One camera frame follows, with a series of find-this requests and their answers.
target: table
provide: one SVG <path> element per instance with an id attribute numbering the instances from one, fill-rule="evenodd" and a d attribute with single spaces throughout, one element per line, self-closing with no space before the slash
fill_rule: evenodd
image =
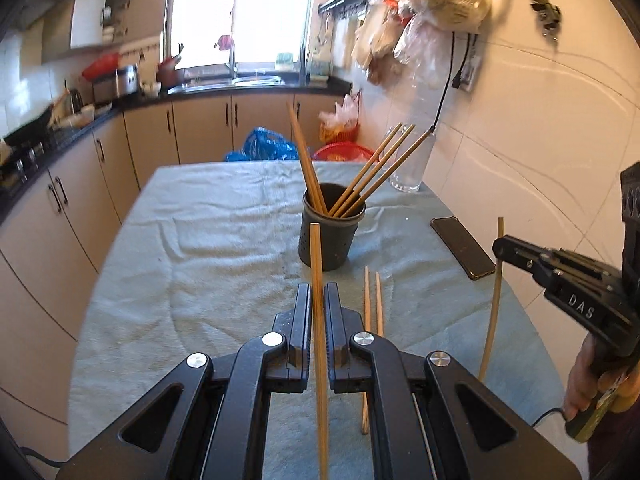
<path id="1" fill-rule="evenodd" d="M 318 177 L 346 185 L 360 167 L 321 162 Z M 72 454 L 188 354 L 236 352 L 293 307 L 298 283 L 310 281 L 297 252 L 304 190 L 296 162 L 156 172 L 111 248 L 82 327 L 69 397 Z M 494 278 L 466 277 L 429 226 L 442 216 L 450 211 L 425 186 L 412 195 L 381 186 L 347 263 L 324 280 L 338 283 L 343 306 L 362 312 L 364 266 L 379 271 L 385 336 L 418 355 L 446 350 L 476 374 Z M 551 359 L 506 283 L 486 384 L 529 422 L 562 399 Z M 313 377 L 304 394 L 272 396 L 265 480 L 318 477 L 314 396 Z M 371 478 L 361 402 L 330 394 L 331 478 Z M 562 447 L 566 437 L 556 437 Z"/>

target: blue plastic bag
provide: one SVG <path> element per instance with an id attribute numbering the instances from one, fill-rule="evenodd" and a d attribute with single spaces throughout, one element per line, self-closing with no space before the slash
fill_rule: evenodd
<path id="1" fill-rule="evenodd" d="M 254 128 L 239 152 L 227 153 L 227 162 L 242 160 L 298 160 L 293 142 L 265 128 Z"/>

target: window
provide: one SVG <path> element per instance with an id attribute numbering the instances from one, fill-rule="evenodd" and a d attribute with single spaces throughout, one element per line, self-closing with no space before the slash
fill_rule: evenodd
<path id="1" fill-rule="evenodd" d="M 239 69 L 273 70 L 279 53 L 298 62 L 306 34 L 309 0 L 172 0 L 168 34 L 171 53 L 184 44 L 181 68 L 230 62 L 229 50 L 215 44 L 220 36 L 234 38 L 233 56 Z"/>

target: black cable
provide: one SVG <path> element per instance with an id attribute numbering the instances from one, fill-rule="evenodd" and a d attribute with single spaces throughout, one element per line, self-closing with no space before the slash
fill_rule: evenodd
<path id="1" fill-rule="evenodd" d="M 535 428 L 538 424 L 540 424 L 540 422 L 542 422 L 543 418 L 551 415 L 552 413 L 560 413 L 560 415 L 562 415 L 562 418 L 564 418 L 564 411 L 562 410 L 562 408 L 551 408 L 550 410 L 546 410 L 545 413 L 540 415 L 531 426 Z"/>
<path id="2" fill-rule="evenodd" d="M 31 449 L 30 447 L 21 447 L 20 451 L 23 453 L 24 456 L 33 456 L 34 458 L 37 458 L 41 462 L 44 462 L 45 464 L 50 465 L 51 467 L 61 468 L 66 463 L 66 462 L 56 462 L 55 460 L 50 460 L 47 457 L 42 456 L 37 451 Z"/>
<path id="3" fill-rule="evenodd" d="M 453 52 L 456 47 L 456 33 L 451 33 L 451 60 L 449 61 L 449 76 L 447 77 L 447 84 L 442 91 L 442 97 L 440 98 L 440 104 L 438 105 L 438 111 L 436 113 L 436 118 L 429 128 L 429 131 L 433 133 L 436 130 L 436 126 L 438 125 L 438 120 L 440 119 L 440 112 L 442 111 L 442 105 L 444 104 L 444 98 L 447 96 L 447 90 L 449 89 L 449 83 L 451 83 L 451 73 L 453 72 Z"/>
<path id="4" fill-rule="evenodd" d="M 453 88 L 456 88 L 456 89 L 460 88 L 460 80 L 462 79 L 462 69 L 466 65 L 466 57 L 469 55 L 469 48 L 470 47 L 471 47 L 471 34 L 467 34 L 466 35 L 465 57 L 462 58 L 462 63 L 460 64 L 460 68 L 458 70 L 458 73 L 453 78 L 453 83 L 451 83 L 451 86 L 453 86 Z"/>

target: black phone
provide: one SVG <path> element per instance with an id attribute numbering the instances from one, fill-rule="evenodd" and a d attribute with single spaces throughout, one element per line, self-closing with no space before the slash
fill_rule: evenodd
<path id="1" fill-rule="evenodd" d="M 434 218 L 431 227 L 465 269 L 470 280 L 479 280 L 495 272 L 495 264 L 455 216 Z"/>

